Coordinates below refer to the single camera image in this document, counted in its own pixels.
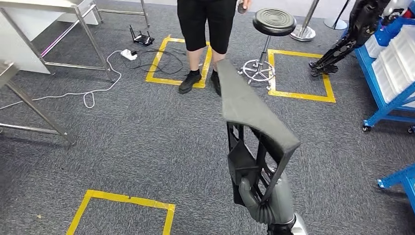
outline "black shorts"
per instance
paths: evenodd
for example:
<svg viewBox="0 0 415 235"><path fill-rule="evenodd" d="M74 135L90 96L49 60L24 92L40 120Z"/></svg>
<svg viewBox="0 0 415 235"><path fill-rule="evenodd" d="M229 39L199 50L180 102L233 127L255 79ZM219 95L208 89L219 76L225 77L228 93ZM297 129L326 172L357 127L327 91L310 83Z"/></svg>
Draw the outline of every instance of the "black shorts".
<svg viewBox="0 0 415 235"><path fill-rule="evenodd" d="M219 54L228 50L236 0L177 0L177 15L186 48L206 47L205 24L209 24L210 46Z"/></svg>

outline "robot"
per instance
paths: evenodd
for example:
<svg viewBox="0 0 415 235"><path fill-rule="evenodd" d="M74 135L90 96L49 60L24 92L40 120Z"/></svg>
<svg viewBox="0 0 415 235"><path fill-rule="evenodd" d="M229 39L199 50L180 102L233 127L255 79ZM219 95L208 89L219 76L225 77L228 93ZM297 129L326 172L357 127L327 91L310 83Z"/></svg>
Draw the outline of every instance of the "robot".
<svg viewBox="0 0 415 235"><path fill-rule="evenodd" d="M238 75L229 60L217 63L222 112L227 122L228 166L233 201L251 217L268 225L268 235L307 235L303 219L294 213L284 169L300 141ZM245 133L258 139L256 157L245 144Z"/></svg>
<svg viewBox="0 0 415 235"><path fill-rule="evenodd" d="M357 0L349 18L346 35L317 62L310 61L311 76L336 73L337 62L344 59L355 48L359 48L378 28L379 19L383 26L389 25L404 14L412 0Z"/></svg>

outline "yellow tape square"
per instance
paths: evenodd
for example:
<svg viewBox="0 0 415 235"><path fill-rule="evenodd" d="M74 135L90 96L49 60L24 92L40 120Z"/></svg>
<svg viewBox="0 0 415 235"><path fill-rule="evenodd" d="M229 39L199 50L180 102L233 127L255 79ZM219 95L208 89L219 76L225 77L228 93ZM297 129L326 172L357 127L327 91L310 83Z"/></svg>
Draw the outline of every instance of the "yellow tape square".
<svg viewBox="0 0 415 235"><path fill-rule="evenodd" d="M166 220L164 222L164 229L163 235L169 235L171 231L171 225L173 223L173 215L176 206L174 204L169 203L162 203L155 200L150 200L146 198L139 198L139 197L129 197L123 194L115 194L109 192L102 192L96 190L87 190L85 193L84 199L82 199L81 205L79 206L78 210L76 211L75 216L66 232L67 235L73 235L75 233L76 228L78 227L79 221L81 220L82 214L84 213L85 209L91 198L100 198L106 199L115 202L126 202L126 203L133 203L140 206L145 207L154 207L158 209L165 209L167 210Z"/></svg>
<svg viewBox="0 0 415 235"><path fill-rule="evenodd" d="M268 61L271 64L275 63L274 54L303 56L303 57L318 58L318 59L322 58L323 56L323 55L312 54L312 53L268 49ZM329 76L327 74L323 74L323 83L324 83L324 88L327 93L327 96L315 95L315 94L292 93L292 92L280 92L280 91L277 91L275 79L276 78L273 78L271 80L271 90L268 92L269 95L336 103L333 89L331 88Z"/></svg>
<svg viewBox="0 0 415 235"><path fill-rule="evenodd" d="M160 45L159 52L157 52L156 56L153 60L153 65L150 67L150 72L147 73L145 78L146 82L155 82L155 83L163 83L169 85L180 85L183 81L181 80L174 80L168 78L157 78L154 77L154 72L157 69L157 65L160 63L161 56L163 55L163 51L165 50L168 42L176 42L176 43L184 43L184 39L179 38L170 38L170 36L163 39L163 42ZM210 42L206 42L207 44L207 53L205 62L203 63L202 68L202 79L198 83L195 83L193 87L195 88L205 88L206 77L208 76L208 71L210 67L210 61L212 59L212 48L210 47Z"/></svg>

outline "black stool seat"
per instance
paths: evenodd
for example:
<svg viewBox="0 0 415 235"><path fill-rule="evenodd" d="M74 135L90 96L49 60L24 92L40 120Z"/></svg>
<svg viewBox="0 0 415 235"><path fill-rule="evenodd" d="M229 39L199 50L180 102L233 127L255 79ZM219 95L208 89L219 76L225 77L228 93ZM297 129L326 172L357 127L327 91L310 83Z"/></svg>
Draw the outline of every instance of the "black stool seat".
<svg viewBox="0 0 415 235"><path fill-rule="evenodd" d="M276 8L257 11L252 23L259 32L277 37L290 34L297 25L296 19L290 13Z"/></svg>

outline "white cable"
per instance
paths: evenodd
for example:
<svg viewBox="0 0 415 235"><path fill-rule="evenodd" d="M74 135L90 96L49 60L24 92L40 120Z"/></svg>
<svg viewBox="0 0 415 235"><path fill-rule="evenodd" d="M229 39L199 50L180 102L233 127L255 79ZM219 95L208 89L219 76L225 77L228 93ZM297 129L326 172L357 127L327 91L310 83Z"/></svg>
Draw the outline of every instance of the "white cable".
<svg viewBox="0 0 415 235"><path fill-rule="evenodd" d="M108 88L108 89L101 89L101 90L94 90L94 91L90 91L90 92L84 92L84 93L66 93L66 94L63 94L63 95L60 95L60 96L45 96L45 97L42 97L42 98L37 98L37 99L33 99L33 101L37 101L37 100L41 100L41 99L47 99L47 98L62 98L62 97L65 97L65 96L67 96L67 95L84 95L84 105L85 105L85 107L87 107L87 108L89 108L89 109L91 109L91 108L93 108L94 106L95 106L95 97L94 97L94 95L93 95L93 93L94 92L107 92L107 91L109 91L109 90L111 90L112 88L113 88L113 86L115 86L115 84L121 79L121 77L122 77L122 74L120 73L120 72L118 72L118 71L116 71L114 68L113 68L113 65L110 63L110 61L109 61L109 59L110 59L110 57L112 56L112 55L114 55L114 53L117 53L117 52L122 52L121 50L116 50L116 51L114 51L113 53L111 53L108 57L107 57L107 63L110 65L110 68L111 68L111 70L113 71L113 72L115 72L115 73L117 73L118 75L119 75L119 77L118 77L118 79ZM91 96L92 96L92 106L88 106L88 104L87 104L87 102L86 102L86 100L85 100L85 97L88 95L88 94L91 94ZM6 105L6 106L4 106L4 107L1 107L0 108L0 110L2 110L2 109L5 109L5 108L8 108L8 107L11 107L11 106L14 106L14 105L16 105L16 104L20 104L20 103L22 103L23 101L19 101L19 102L16 102L16 103L13 103L13 104L9 104L9 105Z"/></svg>

